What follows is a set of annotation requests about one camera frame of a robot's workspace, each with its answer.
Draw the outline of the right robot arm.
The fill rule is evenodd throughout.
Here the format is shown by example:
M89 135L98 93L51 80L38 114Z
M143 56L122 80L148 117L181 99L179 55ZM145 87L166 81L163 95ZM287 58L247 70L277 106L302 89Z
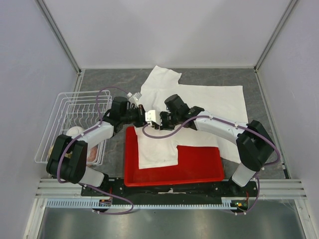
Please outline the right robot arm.
M256 120L247 124L214 116L204 108L189 107L179 95L174 94L164 101L166 111L159 113L157 130L174 130L180 125L196 131L211 133L233 143L237 147L240 163L228 183L234 196L246 191L246 185L266 164L274 150L274 143L263 125Z

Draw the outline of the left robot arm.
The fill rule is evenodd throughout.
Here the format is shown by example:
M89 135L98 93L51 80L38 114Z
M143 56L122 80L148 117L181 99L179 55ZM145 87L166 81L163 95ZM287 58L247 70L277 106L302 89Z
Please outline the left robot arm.
M100 111L95 125L76 136L59 135L53 145L46 171L60 183L92 185L99 196L109 192L107 176L87 167L87 154L100 142L112 138L126 124L140 127L146 124L143 105L130 103L125 97L115 97L111 108L104 114Z

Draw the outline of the white t-shirt daisy print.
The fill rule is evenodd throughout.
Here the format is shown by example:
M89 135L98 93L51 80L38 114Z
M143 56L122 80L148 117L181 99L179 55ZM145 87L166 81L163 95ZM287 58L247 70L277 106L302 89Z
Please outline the white t-shirt daisy print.
M193 86L181 85L181 74L173 70L155 66L141 86L139 103L145 111L167 110L165 100L177 94L189 109L188 118L196 115L196 121L207 121L222 127L216 118L228 122L247 123L247 111L242 86ZM169 130L154 129L151 126L135 129L138 137L138 168L149 169L178 165L178 146L216 147L220 156L231 162L240 163L235 140L185 126L174 127L178 132L170 137Z

